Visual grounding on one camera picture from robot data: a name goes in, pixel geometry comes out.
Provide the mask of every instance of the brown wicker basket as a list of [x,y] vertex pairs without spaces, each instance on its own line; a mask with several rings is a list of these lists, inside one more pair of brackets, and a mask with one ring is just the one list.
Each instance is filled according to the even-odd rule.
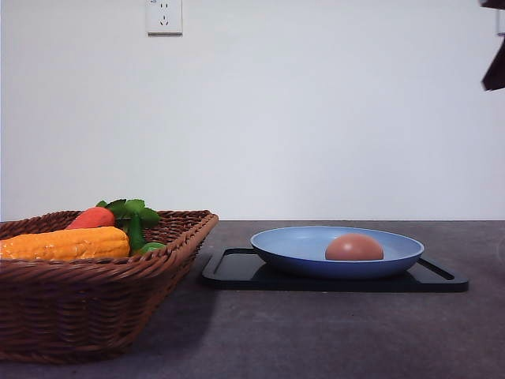
[[[79,213],[2,223],[0,239],[63,229]],[[166,247],[143,256],[0,260],[0,359],[75,363],[123,354],[189,271],[218,221],[209,211],[159,215],[146,239]]]

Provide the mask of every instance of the blue bowl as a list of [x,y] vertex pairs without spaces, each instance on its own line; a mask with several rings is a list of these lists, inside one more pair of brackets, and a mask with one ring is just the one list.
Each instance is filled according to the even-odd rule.
[[[361,233],[374,238],[384,259],[374,261],[332,261],[324,256],[335,238]],[[415,239],[356,227],[284,227],[262,231],[251,237],[257,254],[278,270],[299,276],[324,279],[365,280],[400,274],[412,267],[425,247]]]

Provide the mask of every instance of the basket rim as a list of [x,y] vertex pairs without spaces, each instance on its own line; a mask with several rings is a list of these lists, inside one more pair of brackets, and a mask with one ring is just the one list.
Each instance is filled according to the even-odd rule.
[[[69,213],[78,213],[83,211],[57,211],[57,212],[49,212],[41,216],[34,216],[23,220],[15,220],[15,221],[5,221],[0,223],[0,226],[5,226],[9,224],[23,224],[23,223],[31,223],[36,220],[40,220],[46,216],[53,216],[57,214],[69,214]],[[46,259],[35,259],[35,260],[27,260],[27,259],[1,259],[0,258],[0,273],[4,272],[6,266],[16,265],[19,267],[37,267],[37,268],[45,268],[47,270],[58,268],[68,268],[75,270],[77,267],[89,267],[90,265],[99,265],[103,266],[117,266],[117,265],[142,265],[148,262],[151,262],[155,259],[168,259],[170,255],[174,252],[177,252],[184,246],[184,244],[188,243],[193,238],[198,238],[199,236],[205,235],[210,232],[210,230],[217,224],[219,218],[216,214],[210,212],[209,210],[201,210],[201,211],[157,211],[158,214],[162,215],[177,215],[177,216],[192,216],[201,214],[201,220],[193,225],[189,230],[181,233],[174,241],[169,242],[165,245],[164,248],[152,250],[146,254],[137,254],[131,257],[118,257],[118,258],[88,258],[88,259],[74,259],[71,261],[60,261],[60,260],[46,260]]]

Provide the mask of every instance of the white outlet cover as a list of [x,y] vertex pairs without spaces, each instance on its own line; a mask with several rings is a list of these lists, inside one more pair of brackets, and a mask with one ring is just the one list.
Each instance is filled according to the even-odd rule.
[[182,34],[182,0],[146,0],[145,14],[149,36]]

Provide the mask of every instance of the egg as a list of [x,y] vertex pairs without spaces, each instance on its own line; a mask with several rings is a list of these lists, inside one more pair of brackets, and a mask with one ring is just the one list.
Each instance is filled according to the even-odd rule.
[[384,259],[384,251],[374,238],[348,233],[331,241],[326,248],[325,257],[332,261],[371,261]]

